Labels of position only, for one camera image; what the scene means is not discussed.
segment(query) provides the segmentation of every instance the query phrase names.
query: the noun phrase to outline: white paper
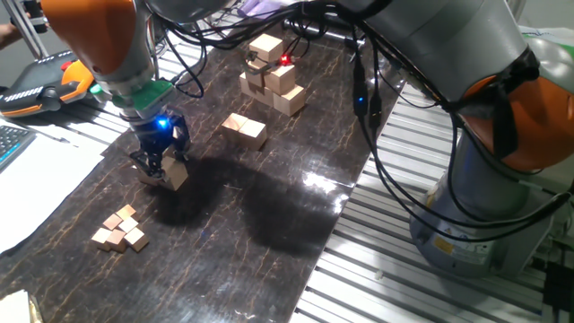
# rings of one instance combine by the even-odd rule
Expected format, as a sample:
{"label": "white paper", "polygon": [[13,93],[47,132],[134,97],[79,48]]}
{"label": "white paper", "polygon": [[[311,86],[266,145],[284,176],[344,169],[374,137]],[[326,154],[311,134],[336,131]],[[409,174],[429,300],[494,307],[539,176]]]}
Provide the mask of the white paper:
{"label": "white paper", "polygon": [[37,135],[0,173],[0,253],[36,231],[101,160]]}
{"label": "white paper", "polygon": [[0,301],[0,322],[30,323],[30,305],[26,291],[15,292]]}

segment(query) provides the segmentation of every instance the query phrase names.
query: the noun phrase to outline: small wooden cube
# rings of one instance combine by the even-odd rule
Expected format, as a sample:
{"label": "small wooden cube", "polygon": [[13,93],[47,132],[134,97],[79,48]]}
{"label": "small wooden cube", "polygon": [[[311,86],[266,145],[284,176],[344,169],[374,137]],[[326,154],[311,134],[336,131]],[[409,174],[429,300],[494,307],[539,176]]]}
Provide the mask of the small wooden cube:
{"label": "small wooden cube", "polygon": [[161,162],[161,168],[165,171],[165,181],[163,179],[150,178],[142,171],[139,171],[138,179],[144,184],[161,186],[172,191],[177,191],[187,179],[186,165],[181,161],[164,157]]}
{"label": "small wooden cube", "polygon": [[135,252],[140,252],[140,250],[143,249],[150,242],[147,239],[147,237],[144,235],[144,233],[137,228],[134,228],[133,230],[131,230],[124,237],[124,239],[127,241],[127,244],[130,247],[132,247],[132,249]]}
{"label": "small wooden cube", "polygon": [[126,252],[127,245],[126,241],[124,240],[125,236],[126,233],[121,230],[115,229],[114,231],[112,231],[108,239],[106,240],[106,242],[109,245],[109,248],[119,253]]}
{"label": "small wooden cube", "polygon": [[245,73],[239,76],[239,83],[242,92],[269,107],[273,107],[273,91],[271,89],[249,83]]}
{"label": "small wooden cube", "polygon": [[98,247],[98,249],[109,251],[110,247],[107,241],[110,235],[110,230],[99,228],[96,234],[91,237],[91,241],[96,245],[96,247]]}
{"label": "small wooden cube", "polygon": [[131,205],[126,205],[122,207],[121,210],[116,212],[116,215],[119,216],[124,221],[130,216],[133,217],[136,221],[140,220],[139,214],[135,211],[135,209]]}
{"label": "small wooden cube", "polygon": [[118,228],[125,233],[129,233],[138,225],[139,223],[136,220],[134,220],[134,218],[128,217],[122,223],[119,224]]}
{"label": "small wooden cube", "polygon": [[227,140],[238,144],[239,143],[239,130],[248,121],[247,118],[240,116],[236,113],[231,113],[231,115],[225,119],[222,123],[222,132]]}
{"label": "small wooden cube", "polygon": [[283,54],[283,40],[263,34],[249,44],[249,50],[256,51],[257,57],[261,58],[256,59],[253,64],[257,67],[263,67],[265,63],[262,60],[275,62],[281,58]]}
{"label": "small wooden cube", "polygon": [[120,218],[116,214],[112,214],[108,219],[106,219],[106,221],[104,221],[103,224],[109,230],[114,230],[120,223],[122,223],[122,221],[124,221],[122,220],[122,218]]}
{"label": "small wooden cube", "polygon": [[248,120],[239,130],[239,144],[251,150],[259,150],[267,140],[265,124],[254,120]]}
{"label": "small wooden cube", "polygon": [[295,66],[279,66],[265,73],[264,84],[275,94],[284,95],[295,87]]}
{"label": "small wooden cube", "polygon": [[[259,67],[255,66],[253,63],[248,62],[249,67],[254,68],[254,69],[258,69]],[[264,73],[260,73],[260,74],[251,74],[250,72],[245,72],[245,76],[248,80],[249,83],[254,84],[258,87],[265,87],[265,82],[263,81],[263,74]]]}
{"label": "small wooden cube", "polygon": [[295,85],[293,90],[284,95],[274,94],[273,101],[274,108],[290,117],[305,106],[305,89]]}

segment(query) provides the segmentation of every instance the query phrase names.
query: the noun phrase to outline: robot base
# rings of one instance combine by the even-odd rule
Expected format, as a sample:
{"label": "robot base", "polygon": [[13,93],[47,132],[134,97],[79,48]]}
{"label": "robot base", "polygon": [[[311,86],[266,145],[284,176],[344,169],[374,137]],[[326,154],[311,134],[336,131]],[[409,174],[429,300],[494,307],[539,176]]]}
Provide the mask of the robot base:
{"label": "robot base", "polygon": [[[486,222],[507,221],[531,214],[551,199],[551,196],[518,184],[500,175],[501,171],[514,179],[528,176],[512,170],[494,170],[476,151],[470,140],[462,135],[453,164],[452,185],[458,201],[470,213]],[[491,165],[499,165],[491,160]],[[448,192],[448,173],[421,201],[433,211],[461,223],[476,224],[454,204]],[[485,239],[511,231],[525,223],[497,229],[471,229],[440,220],[433,214],[415,208],[426,223],[451,236],[464,239]],[[448,239],[427,228],[416,219],[411,220],[411,236],[422,255],[434,266],[454,275],[482,277],[486,275],[518,275],[528,264],[548,233],[560,235],[561,226],[571,216],[570,205],[565,205],[552,216],[505,238],[481,243]]]}
{"label": "robot base", "polygon": [[[432,210],[452,216],[453,219],[464,218],[465,216],[454,205],[450,194],[444,189],[441,193],[439,196],[436,193],[434,196],[426,196],[428,198],[426,201],[433,201]],[[528,206],[525,206],[525,210],[533,210],[532,206],[541,205],[547,201],[547,198],[542,199],[533,194],[531,201],[531,203],[528,203]],[[420,208],[415,210],[415,212],[426,222],[439,228],[439,230],[468,239],[488,238],[522,225],[494,230],[476,230],[457,227],[424,212]],[[554,216],[547,217],[541,222],[504,239],[480,243],[468,243],[445,238],[414,218],[411,220],[410,229],[413,242],[422,255],[434,266],[444,271],[454,275],[473,278],[487,275],[514,276],[520,274],[536,252],[538,246],[546,238],[549,230],[552,228]]]}

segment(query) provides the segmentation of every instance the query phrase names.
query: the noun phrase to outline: wooden cube pile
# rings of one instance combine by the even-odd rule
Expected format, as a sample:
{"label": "wooden cube pile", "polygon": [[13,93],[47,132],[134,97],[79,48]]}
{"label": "wooden cube pile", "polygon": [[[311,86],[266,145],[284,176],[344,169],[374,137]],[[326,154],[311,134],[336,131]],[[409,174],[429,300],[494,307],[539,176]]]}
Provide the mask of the wooden cube pile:
{"label": "wooden cube pile", "polygon": [[139,226],[139,214],[131,205],[124,206],[104,221],[104,228],[99,228],[91,241],[104,251],[126,252],[130,246],[140,252],[148,243],[147,237]]}
{"label": "wooden cube pile", "polygon": [[231,113],[222,123],[222,132],[227,140],[252,150],[259,150],[267,140],[265,124],[236,113]]}
{"label": "wooden cube pile", "polygon": [[[283,41],[263,34],[249,44],[257,57],[248,64],[258,69],[266,62],[279,61],[283,54]],[[292,116],[305,105],[305,89],[295,84],[295,66],[277,66],[262,74],[243,73],[239,77],[241,91],[248,96]]]}

